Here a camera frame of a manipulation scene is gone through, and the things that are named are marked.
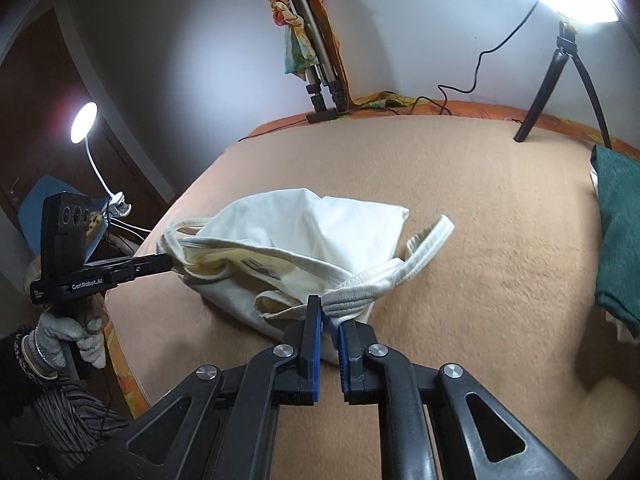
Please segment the left dark sleeve forearm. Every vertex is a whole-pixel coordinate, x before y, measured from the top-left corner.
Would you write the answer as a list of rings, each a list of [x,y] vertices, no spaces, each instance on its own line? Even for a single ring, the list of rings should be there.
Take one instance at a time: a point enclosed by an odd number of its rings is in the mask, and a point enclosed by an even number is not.
[[[1,425],[9,427],[24,408],[32,408],[54,470],[68,474],[125,430],[129,422],[64,376],[63,370],[49,378],[36,373],[21,346],[34,329],[21,327],[1,339]]]

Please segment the left gloved hand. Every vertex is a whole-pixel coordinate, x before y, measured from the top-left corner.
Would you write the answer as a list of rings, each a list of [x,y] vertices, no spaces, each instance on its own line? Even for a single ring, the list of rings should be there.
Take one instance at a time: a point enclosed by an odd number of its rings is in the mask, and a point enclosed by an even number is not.
[[[36,373],[49,378],[67,366],[63,344],[76,344],[81,359],[102,370],[106,365],[104,325],[103,316],[95,313],[77,321],[44,312],[36,328],[23,338],[24,357]]]

